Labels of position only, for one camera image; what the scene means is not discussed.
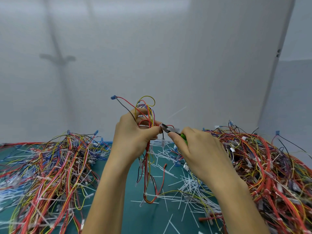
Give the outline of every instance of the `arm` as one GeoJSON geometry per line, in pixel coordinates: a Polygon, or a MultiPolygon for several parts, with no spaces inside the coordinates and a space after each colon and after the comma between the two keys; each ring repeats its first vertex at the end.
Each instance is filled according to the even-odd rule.
{"type": "Polygon", "coordinates": [[[210,133],[186,127],[168,135],[182,152],[192,172],[216,196],[230,234],[269,234],[247,184],[238,176],[219,139],[210,133]]]}
{"type": "MultiPolygon", "coordinates": [[[[147,113],[146,109],[140,109],[140,111],[147,113]]],[[[149,129],[147,127],[139,128],[138,123],[143,118],[137,117],[137,122],[135,122],[131,113],[123,115],[116,125],[112,150],[82,234],[121,233],[128,171],[133,161],[143,153],[147,142],[161,132],[159,126],[149,129]]]]}

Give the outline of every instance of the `green table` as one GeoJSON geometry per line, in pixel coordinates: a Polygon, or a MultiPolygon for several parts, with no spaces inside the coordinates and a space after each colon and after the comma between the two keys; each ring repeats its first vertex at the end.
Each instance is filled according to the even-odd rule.
{"type": "MultiPolygon", "coordinates": [[[[161,149],[161,147],[154,146],[154,152],[157,153],[158,149],[161,149]]],[[[12,152],[13,149],[8,149],[5,152],[0,153],[0,159],[2,160],[4,157],[8,156],[10,152],[12,152]]],[[[21,151],[15,151],[13,154],[19,153],[19,155],[24,155],[21,151]]],[[[99,175],[102,174],[102,170],[105,166],[106,161],[97,161],[96,164],[92,167],[92,170],[94,170],[99,175]]],[[[173,165],[172,161],[168,161],[164,158],[159,157],[158,164],[161,166],[164,166],[165,163],[167,163],[166,170],[169,170],[171,166],[173,165]]],[[[174,226],[177,228],[178,232],[180,234],[189,234],[189,233],[198,233],[198,231],[201,231],[204,234],[211,233],[209,229],[208,222],[199,223],[197,219],[199,217],[203,217],[204,214],[198,214],[194,213],[194,216],[196,218],[196,221],[199,225],[199,228],[197,227],[197,224],[194,220],[194,217],[192,213],[190,212],[189,207],[186,207],[185,210],[185,203],[181,203],[180,209],[179,202],[171,202],[170,200],[166,199],[166,203],[164,199],[156,199],[155,202],[158,202],[159,204],[147,204],[143,203],[143,205],[140,207],[140,202],[143,200],[143,186],[144,186],[144,180],[139,182],[139,184],[135,187],[136,180],[137,180],[137,174],[138,174],[138,161],[136,160],[129,171],[128,177],[127,177],[127,183],[126,183],[126,192],[125,192],[125,200],[124,200],[124,214],[123,214],[123,224],[122,224],[122,233],[124,234],[158,234],[163,233],[165,231],[165,228],[169,222],[169,219],[172,216],[171,222],[174,224],[174,226]],[[183,212],[185,210],[183,221],[181,221],[183,212]]],[[[180,181],[180,175],[183,175],[182,172],[182,166],[176,167],[174,166],[170,173],[173,173],[176,177],[170,176],[168,174],[165,174],[165,181],[163,185],[164,192],[170,191],[170,190],[177,190],[180,188],[183,183],[177,183],[172,186],[168,186],[169,184],[173,184],[177,181],[180,181]]],[[[162,183],[162,176],[163,171],[161,171],[158,168],[155,168],[151,166],[151,174],[155,177],[155,181],[157,184],[157,187],[161,186],[162,183]]],[[[154,194],[153,192],[153,184],[151,183],[149,185],[149,194],[154,194]]],[[[172,192],[168,194],[169,196],[174,196],[176,192],[172,192]]],[[[84,217],[87,216],[90,205],[92,203],[93,198],[89,198],[85,202],[85,207],[82,209],[84,217]]],[[[8,221],[10,220],[11,214],[13,212],[14,208],[6,209],[0,213],[0,220],[1,221],[8,221]]],[[[7,224],[0,225],[0,228],[3,228],[7,226],[7,224]]],[[[218,228],[214,222],[214,225],[211,226],[212,233],[221,233],[218,231],[218,228]]],[[[0,229],[0,233],[8,233],[7,229],[0,229]]],[[[75,228],[75,225],[72,223],[67,228],[67,233],[77,233],[77,230],[75,228]]],[[[168,225],[168,228],[166,230],[166,233],[177,233],[175,229],[172,227],[172,225],[168,225]]]]}

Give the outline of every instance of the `white partition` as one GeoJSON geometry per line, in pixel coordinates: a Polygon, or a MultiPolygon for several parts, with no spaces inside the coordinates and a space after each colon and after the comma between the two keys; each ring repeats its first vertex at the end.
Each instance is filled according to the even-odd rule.
{"type": "Polygon", "coordinates": [[[0,141],[67,129],[111,140],[126,113],[112,95],[151,95],[156,119],[178,128],[231,119],[251,132],[293,3],[0,0],[0,141]]]}

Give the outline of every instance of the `person's right hand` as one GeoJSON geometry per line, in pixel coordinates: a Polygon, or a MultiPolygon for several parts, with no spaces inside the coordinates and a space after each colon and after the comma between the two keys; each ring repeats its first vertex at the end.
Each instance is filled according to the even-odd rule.
{"type": "Polygon", "coordinates": [[[228,154],[218,138],[210,133],[185,127],[182,132],[188,141],[177,133],[168,136],[181,151],[191,171],[214,192],[217,186],[237,181],[240,177],[232,166],[228,154]]]}

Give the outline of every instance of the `wire cutters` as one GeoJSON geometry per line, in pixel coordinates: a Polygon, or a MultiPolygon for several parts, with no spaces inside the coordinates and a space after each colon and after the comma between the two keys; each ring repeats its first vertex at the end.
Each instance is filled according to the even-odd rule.
{"type": "Polygon", "coordinates": [[[187,140],[186,140],[186,136],[184,134],[181,134],[179,133],[179,131],[177,129],[174,129],[172,127],[168,127],[167,125],[165,124],[160,124],[160,128],[166,132],[166,133],[169,133],[169,132],[174,132],[174,133],[177,133],[179,136],[182,137],[182,139],[185,140],[185,143],[188,144],[187,140]]]}

